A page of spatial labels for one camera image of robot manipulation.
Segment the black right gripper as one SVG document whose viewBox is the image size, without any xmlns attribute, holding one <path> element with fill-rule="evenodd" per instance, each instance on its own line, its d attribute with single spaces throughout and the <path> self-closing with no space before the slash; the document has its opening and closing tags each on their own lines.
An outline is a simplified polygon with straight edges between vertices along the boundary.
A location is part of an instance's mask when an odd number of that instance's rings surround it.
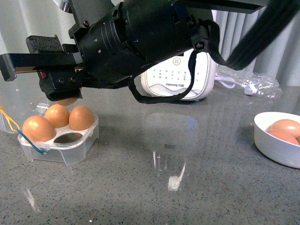
<svg viewBox="0 0 300 225">
<path fill-rule="evenodd" d="M 80 98 L 82 87 L 118 89 L 154 65 L 203 45 L 207 34 L 198 24 L 209 17 L 173 0 L 66 0 L 74 16 L 69 30 L 73 45 L 57 37 L 30 36 L 28 53 L 0 57 L 5 81 L 18 73 L 37 72 L 39 85 L 51 101 Z"/>
</svg>

